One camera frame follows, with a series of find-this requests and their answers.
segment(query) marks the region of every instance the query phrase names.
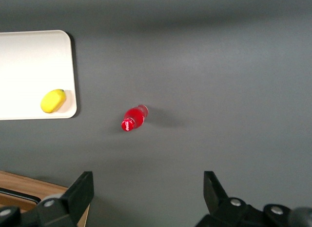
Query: wooden surface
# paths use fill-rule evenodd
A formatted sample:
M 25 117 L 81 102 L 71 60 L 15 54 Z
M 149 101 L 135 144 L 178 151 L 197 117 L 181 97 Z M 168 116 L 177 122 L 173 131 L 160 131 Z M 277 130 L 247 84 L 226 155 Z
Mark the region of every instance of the wooden surface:
M 3 171 L 0 171 L 0 187 L 33 195 L 40 198 L 41 200 L 44 199 L 46 196 L 64 193 L 67 190 L 67 188 L 63 186 Z M 19 206 L 21 208 L 21 212 L 31 210 L 36 206 L 36 204 L 31 201 L 15 198 L 9 195 L 0 194 L 0 207 L 9 205 Z M 78 227 L 85 227 L 88 211 L 89 206 L 87 207 L 85 213 L 81 217 L 77 225 Z

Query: wooden edge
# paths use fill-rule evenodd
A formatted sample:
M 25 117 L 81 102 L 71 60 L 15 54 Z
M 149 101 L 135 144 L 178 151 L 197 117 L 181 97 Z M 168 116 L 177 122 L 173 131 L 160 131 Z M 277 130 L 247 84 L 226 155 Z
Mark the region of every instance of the wooden edge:
M 67 188 L 63 186 L 59 186 L 59 185 L 48 183 L 48 182 L 43 182 L 40 180 L 36 180 L 36 179 L 32 179 L 32 178 L 28 178 L 28 177 L 24 177 L 24 176 L 20 176 L 17 174 L 4 172 L 4 171 L 0 171 L 0 187 L 8 188 L 14 191 L 18 191 L 18 192 L 22 192 L 22 193 L 26 193 L 30 195 L 34 195 L 41 199 L 52 194 L 64 193 L 67 190 Z M 16 206 L 19 206 L 19 204 L 21 205 L 21 202 L 23 201 L 19 200 L 18 203 L 14 203 L 14 204 L 16 204 Z M 90 205 L 86 208 L 84 214 L 82 215 L 81 219 L 78 222 L 77 227 L 85 227 L 88 213 L 89 213 L 89 208 L 90 208 Z

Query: lemon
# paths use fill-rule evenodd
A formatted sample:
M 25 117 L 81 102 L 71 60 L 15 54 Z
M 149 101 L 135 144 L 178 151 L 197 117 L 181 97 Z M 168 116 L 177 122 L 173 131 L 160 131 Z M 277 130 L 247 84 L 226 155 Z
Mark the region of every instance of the lemon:
M 41 100 L 40 107 L 45 113 L 56 112 L 65 102 L 66 94 L 62 89 L 55 89 L 47 93 Z

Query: silver screw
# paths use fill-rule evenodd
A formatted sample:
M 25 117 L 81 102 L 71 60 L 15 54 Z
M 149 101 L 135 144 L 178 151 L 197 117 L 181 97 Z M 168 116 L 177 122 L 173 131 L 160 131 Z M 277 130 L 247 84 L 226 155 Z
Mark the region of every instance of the silver screw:
M 49 206 L 52 206 L 53 204 L 54 204 L 54 200 L 50 200 L 48 202 L 45 202 L 43 206 L 49 207 Z
M 12 212 L 11 209 L 3 210 L 2 212 L 0 212 L 0 216 L 6 216 L 10 214 L 11 212 Z
M 271 207 L 271 211 L 277 215 L 282 215 L 283 214 L 283 210 L 280 207 L 277 206 L 273 206 Z
M 232 199 L 231 200 L 231 204 L 233 206 L 241 206 L 242 205 L 241 202 L 238 199 Z

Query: black clamp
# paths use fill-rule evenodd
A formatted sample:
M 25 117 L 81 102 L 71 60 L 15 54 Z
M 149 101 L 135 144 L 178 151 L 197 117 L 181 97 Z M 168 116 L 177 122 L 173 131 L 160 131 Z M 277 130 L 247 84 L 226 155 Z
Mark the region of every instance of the black clamp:
M 259 211 L 243 200 L 228 197 L 215 173 L 204 173 L 204 199 L 210 215 L 196 227 L 312 227 L 312 208 L 291 211 L 268 204 Z
M 0 227 L 77 227 L 93 197 L 93 174 L 83 172 L 60 198 L 44 200 L 28 212 L 0 208 Z

